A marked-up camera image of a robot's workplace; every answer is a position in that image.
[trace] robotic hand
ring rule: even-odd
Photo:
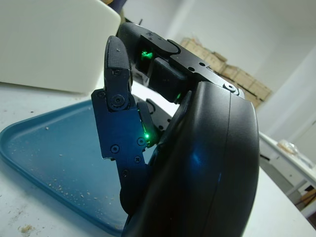
[[[131,95],[130,62],[173,116]],[[254,108],[243,92],[177,43],[121,25],[105,51],[104,89],[92,93],[103,158],[115,160],[124,237],[239,237],[259,170]],[[142,152],[157,145],[148,164]]]

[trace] textured fingertip pad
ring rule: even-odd
[[[107,42],[104,58],[105,69],[129,69],[129,60],[123,42],[115,36],[110,36]]]

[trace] green led light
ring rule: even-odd
[[[152,57],[153,57],[153,53],[148,53],[147,51],[143,51],[141,60],[143,61],[144,59],[151,59]]]

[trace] white plastic container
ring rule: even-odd
[[[1,0],[0,81],[90,92],[119,24],[100,0]]]

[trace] white ceiling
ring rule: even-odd
[[[316,0],[266,0],[265,2],[290,27],[316,29]]]

